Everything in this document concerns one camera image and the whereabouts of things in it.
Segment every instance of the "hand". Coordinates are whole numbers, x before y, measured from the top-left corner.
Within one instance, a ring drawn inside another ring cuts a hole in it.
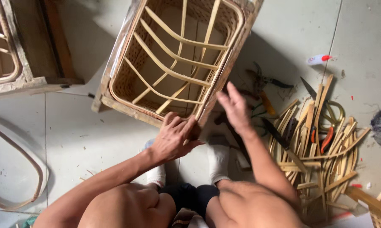
[[[183,144],[195,124],[197,121],[194,116],[185,121],[175,112],[168,113],[159,134],[150,146],[151,151],[164,163],[187,155],[193,148],[204,144],[199,140]]]
[[[226,111],[228,121],[234,130],[241,135],[252,128],[247,101],[230,81],[227,83],[227,90],[228,96],[221,91],[217,92],[217,99]]]

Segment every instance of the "person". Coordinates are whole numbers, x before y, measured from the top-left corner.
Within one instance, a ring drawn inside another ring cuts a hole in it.
[[[203,144],[184,144],[197,121],[171,112],[142,152],[68,191],[38,216],[34,228],[303,227],[296,190],[251,126],[245,99],[231,82],[227,89],[228,96],[218,92],[217,98],[245,143],[256,183],[228,178],[228,143],[214,136],[208,149],[212,185],[164,187],[163,164]],[[145,172],[148,184],[131,183]]]

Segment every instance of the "white bottle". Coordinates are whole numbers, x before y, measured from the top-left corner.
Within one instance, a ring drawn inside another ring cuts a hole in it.
[[[309,59],[307,59],[307,64],[308,65],[322,64],[324,61],[327,61],[330,58],[332,58],[332,57],[329,55],[316,55],[316,56],[313,56],[313,57],[310,57]]]

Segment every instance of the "floor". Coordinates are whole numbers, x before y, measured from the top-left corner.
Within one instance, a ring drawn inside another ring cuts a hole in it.
[[[158,133],[156,127],[117,111],[92,112],[92,99],[86,96],[96,92],[128,6],[120,0],[64,1],[59,6],[62,24],[74,68],[86,85],[0,100],[0,130],[40,161],[47,182],[34,203],[16,211],[0,210],[1,228],[39,214],[80,178],[88,178],[87,170],[98,173],[136,155]],[[334,59],[322,67],[307,66],[305,60],[317,54]],[[250,85],[244,70],[252,69],[253,61],[265,75],[296,85],[292,90],[265,88],[277,111],[296,98],[301,106],[309,96],[300,76],[316,89],[324,75],[333,73],[330,98],[355,117],[359,128],[368,127],[381,109],[381,0],[266,0],[231,72],[239,87]],[[204,136],[225,131],[211,121],[206,129]],[[359,152],[359,176],[352,182],[370,182],[372,187],[364,190],[376,196],[381,191],[381,146],[367,136]],[[237,169],[236,157],[232,153],[230,177],[251,179],[250,172]],[[168,183],[209,183],[206,147],[173,161],[167,170]],[[145,175],[135,181],[144,183]],[[11,202],[29,199],[36,183],[30,164],[0,140],[0,197]]]

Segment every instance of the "pile of bamboo strips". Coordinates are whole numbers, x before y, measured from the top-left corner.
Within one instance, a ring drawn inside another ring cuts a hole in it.
[[[345,124],[342,119],[336,127],[336,133],[328,152],[320,153],[320,142],[318,137],[319,118],[322,115],[322,106],[325,102],[327,91],[330,87],[333,75],[328,77],[326,85],[320,84],[315,101],[300,112],[299,122],[294,130],[290,148],[304,162],[308,168],[303,173],[298,166],[288,158],[287,153],[271,136],[269,138],[269,153],[278,162],[279,167],[285,172],[286,177],[294,185],[302,200],[303,215],[307,216],[307,210],[317,199],[322,198],[323,210],[328,217],[328,207],[337,207],[349,210],[346,205],[337,204],[339,195],[344,194],[348,182],[353,178],[355,165],[358,159],[358,148],[356,144],[369,132],[369,128],[363,130],[359,137],[356,135],[356,125],[353,117],[349,117]],[[283,134],[294,116],[298,99],[293,101],[274,121],[274,126]],[[314,125],[315,143],[310,142],[310,129]]]

